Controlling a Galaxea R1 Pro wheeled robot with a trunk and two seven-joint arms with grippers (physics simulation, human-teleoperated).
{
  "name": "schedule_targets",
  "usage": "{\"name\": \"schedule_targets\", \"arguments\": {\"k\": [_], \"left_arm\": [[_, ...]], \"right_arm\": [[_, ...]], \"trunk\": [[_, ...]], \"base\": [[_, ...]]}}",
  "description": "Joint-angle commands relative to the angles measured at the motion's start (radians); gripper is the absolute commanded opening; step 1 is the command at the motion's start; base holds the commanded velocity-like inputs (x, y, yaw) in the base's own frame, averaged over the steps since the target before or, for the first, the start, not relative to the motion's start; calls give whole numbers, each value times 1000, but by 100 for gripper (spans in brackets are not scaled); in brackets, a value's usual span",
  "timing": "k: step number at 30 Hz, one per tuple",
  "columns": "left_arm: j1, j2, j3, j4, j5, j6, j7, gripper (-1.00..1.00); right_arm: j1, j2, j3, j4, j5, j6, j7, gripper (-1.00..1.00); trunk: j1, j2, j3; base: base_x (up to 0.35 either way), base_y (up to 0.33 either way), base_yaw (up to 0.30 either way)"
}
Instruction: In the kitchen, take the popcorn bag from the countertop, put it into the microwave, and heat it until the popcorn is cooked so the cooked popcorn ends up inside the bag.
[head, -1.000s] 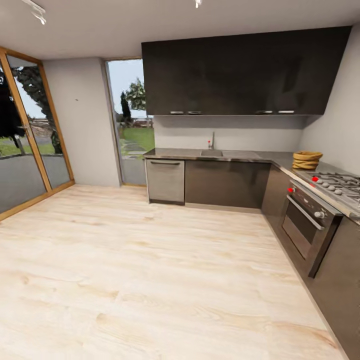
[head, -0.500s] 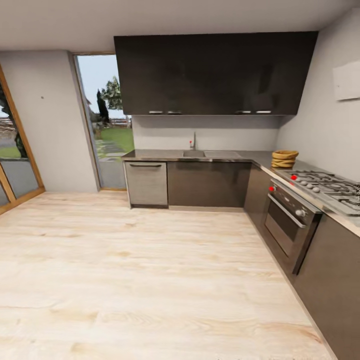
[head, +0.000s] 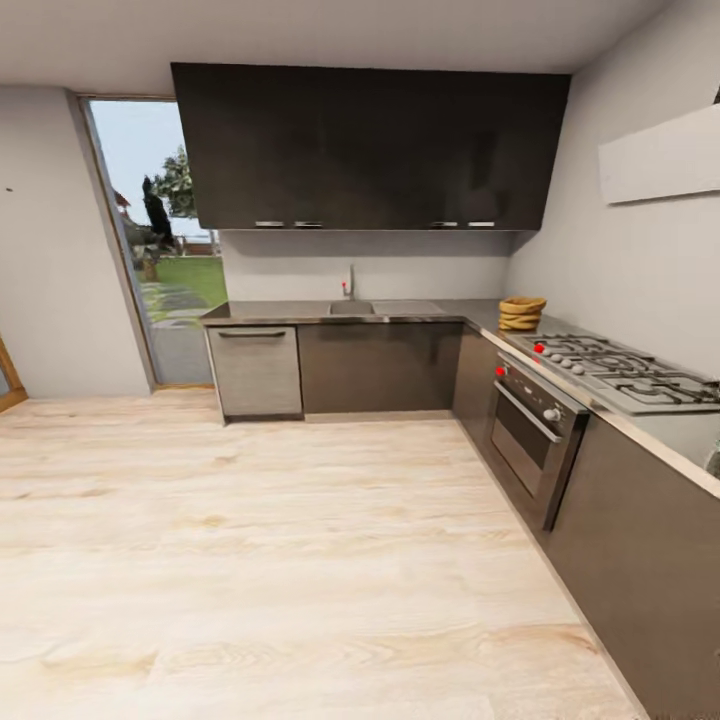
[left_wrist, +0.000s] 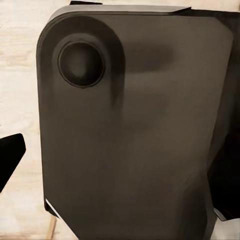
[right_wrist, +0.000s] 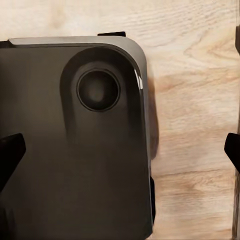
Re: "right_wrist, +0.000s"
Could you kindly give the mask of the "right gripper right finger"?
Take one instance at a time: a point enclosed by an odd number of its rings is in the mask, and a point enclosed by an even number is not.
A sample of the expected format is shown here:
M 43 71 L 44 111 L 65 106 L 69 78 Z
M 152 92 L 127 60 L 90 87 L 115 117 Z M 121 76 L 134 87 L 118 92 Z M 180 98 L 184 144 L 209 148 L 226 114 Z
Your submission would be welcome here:
M 240 172 L 240 134 L 231 132 L 227 135 L 224 151 Z

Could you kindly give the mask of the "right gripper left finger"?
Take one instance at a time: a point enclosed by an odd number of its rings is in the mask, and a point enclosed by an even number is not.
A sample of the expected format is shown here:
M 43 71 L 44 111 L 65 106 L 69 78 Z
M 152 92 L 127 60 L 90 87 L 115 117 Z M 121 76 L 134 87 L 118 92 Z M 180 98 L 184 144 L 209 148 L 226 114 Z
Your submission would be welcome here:
M 0 138 L 0 193 L 26 153 L 22 133 Z

